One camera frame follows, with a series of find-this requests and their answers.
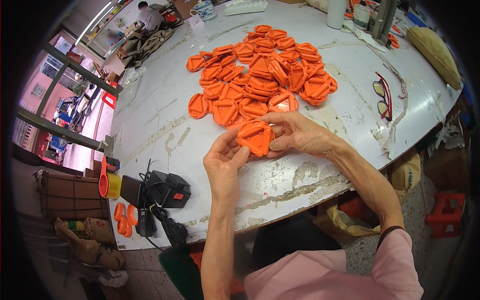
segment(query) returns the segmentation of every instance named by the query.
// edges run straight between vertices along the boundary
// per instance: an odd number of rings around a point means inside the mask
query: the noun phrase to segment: pile of orange plastic parts
[[[236,60],[248,65],[248,71],[242,72],[245,67]],[[190,72],[202,70],[199,83],[204,88],[202,94],[190,99],[190,115],[198,119],[211,113],[215,123],[227,128],[251,127],[256,124],[253,119],[269,111],[298,110],[295,92],[310,104],[319,105],[337,89],[335,79],[324,71],[317,48],[310,43],[298,44],[285,30],[269,25],[256,26],[235,45],[200,51],[188,58],[186,67]],[[250,131],[269,136],[264,124],[255,126]],[[252,150],[255,155],[263,152]]]

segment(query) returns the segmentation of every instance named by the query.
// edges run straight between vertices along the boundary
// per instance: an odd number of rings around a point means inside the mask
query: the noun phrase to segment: glue bottle
[[[360,30],[367,30],[368,21],[370,19],[370,10],[364,0],[355,4],[353,8],[353,24]]]

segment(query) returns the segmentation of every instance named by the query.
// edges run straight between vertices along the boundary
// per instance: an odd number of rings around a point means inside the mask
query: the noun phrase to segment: dark pants
[[[334,238],[313,223],[312,211],[315,212],[316,209],[315,207],[313,210],[260,227],[251,254],[242,243],[235,240],[235,275],[243,281],[248,274],[297,250],[341,249]]]

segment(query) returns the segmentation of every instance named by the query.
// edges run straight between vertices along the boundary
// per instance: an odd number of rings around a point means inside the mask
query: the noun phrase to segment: pink shirt
[[[420,299],[412,239],[402,229],[388,233],[369,276],[347,273],[344,250],[296,251],[245,278],[250,300]]]

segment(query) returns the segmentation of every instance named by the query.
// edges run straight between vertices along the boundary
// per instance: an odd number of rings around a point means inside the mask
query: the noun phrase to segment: worn table surface
[[[187,104],[195,93],[200,72],[190,73],[185,64],[198,54],[199,46],[211,51],[215,47],[242,41],[247,31],[259,24],[281,28],[298,43],[310,42],[319,49],[325,70],[338,82],[338,90],[319,107],[297,97],[300,112],[345,139],[365,159],[380,169],[391,162],[382,145],[391,125],[380,118],[372,82],[375,71],[388,82],[393,98],[393,116],[400,114],[405,101],[399,80],[364,42],[353,34],[326,26],[326,14],[312,7],[299,8],[270,1],[265,12],[226,17],[225,5],[215,10],[218,17],[203,23],[198,16],[176,29],[173,36],[143,66],[146,72],[138,82],[133,100],[124,90],[115,107],[111,135],[113,155],[121,161],[120,175],[139,178],[148,159],[151,170],[182,176],[192,195],[183,209],[168,209],[170,216],[185,224],[187,242],[206,237],[211,193],[202,158],[213,141],[225,131],[212,116],[196,120],[189,116]],[[460,91],[447,87],[439,74],[406,40],[398,38],[400,49],[383,56],[398,70],[407,83],[409,106],[396,130],[391,157],[411,148],[444,119]],[[349,181],[332,163],[304,153],[290,151],[278,159],[257,158],[239,170],[241,198],[237,204],[235,230],[248,230],[316,205],[350,189]],[[110,200],[113,214],[116,201]],[[158,231],[152,239],[159,246],[169,242],[157,221]],[[119,248],[151,248],[135,232],[125,238],[115,231]]]

